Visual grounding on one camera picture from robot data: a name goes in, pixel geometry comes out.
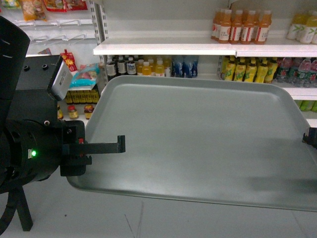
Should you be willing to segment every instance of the store shelf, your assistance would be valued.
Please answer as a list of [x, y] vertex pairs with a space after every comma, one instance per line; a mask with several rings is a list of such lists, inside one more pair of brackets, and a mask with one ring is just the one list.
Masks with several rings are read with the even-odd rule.
[[219, 44], [208, 37], [109, 38], [94, 49], [94, 54], [317, 57], [317, 45], [284, 38], [268, 39], [265, 45]]

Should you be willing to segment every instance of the bottle cap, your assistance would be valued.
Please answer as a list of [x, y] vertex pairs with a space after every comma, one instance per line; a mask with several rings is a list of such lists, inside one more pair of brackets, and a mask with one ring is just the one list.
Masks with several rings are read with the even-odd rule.
[[75, 110], [76, 108], [75, 108], [74, 105], [71, 105], [71, 106], [68, 106], [67, 109], [68, 109], [69, 111], [73, 111], [73, 110]]

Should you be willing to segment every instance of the jar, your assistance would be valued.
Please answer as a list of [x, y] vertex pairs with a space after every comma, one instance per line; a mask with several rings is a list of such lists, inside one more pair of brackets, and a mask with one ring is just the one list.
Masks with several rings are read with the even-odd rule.
[[68, 110], [68, 114], [69, 114], [70, 119], [77, 119], [79, 117], [77, 109], [75, 108], [74, 105], [68, 106], [67, 110]]
[[89, 105], [84, 106], [84, 113], [85, 113], [85, 117], [87, 120], [89, 120], [93, 111], [94, 111], [93, 105], [89, 104]]
[[61, 111], [60, 106], [58, 104], [57, 105], [57, 119], [63, 119], [63, 118], [64, 118], [63, 112]]

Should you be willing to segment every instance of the snack bag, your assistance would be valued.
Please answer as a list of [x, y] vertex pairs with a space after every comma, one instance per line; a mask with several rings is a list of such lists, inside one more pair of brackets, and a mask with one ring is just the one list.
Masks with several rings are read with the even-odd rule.
[[21, 8], [18, 0], [1, 0], [1, 5], [11, 9]]
[[64, 50], [65, 53], [60, 53], [61, 57], [63, 58], [65, 64], [69, 68], [71, 72], [74, 72], [77, 70], [77, 67], [75, 65], [75, 58], [73, 53], [67, 52], [67, 50]]
[[43, 0], [47, 11], [66, 12], [63, 0]]
[[82, 0], [63, 0], [67, 11], [87, 10], [87, 5]]
[[45, 13], [40, 0], [21, 0], [24, 20], [46, 21]]
[[74, 75], [70, 88], [89, 86], [97, 83], [97, 76], [100, 73], [97, 63], [81, 66], [81, 69]]

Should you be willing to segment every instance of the black tripod leg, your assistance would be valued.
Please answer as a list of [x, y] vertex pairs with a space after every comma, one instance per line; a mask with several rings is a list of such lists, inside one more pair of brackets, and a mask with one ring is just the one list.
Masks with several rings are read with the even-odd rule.
[[10, 222], [12, 221], [17, 206], [17, 194], [18, 192], [16, 189], [13, 189], [9, 192], [5, 210], [2, 217], [0, 218], [0, 236], [8, 228]]
[[29, 206], [25, 198], [23, 187], [21, 186], [16, 189], [19, 193], [16, 210], [18, 211], [23, 231], [29, 232], [33, 226]]

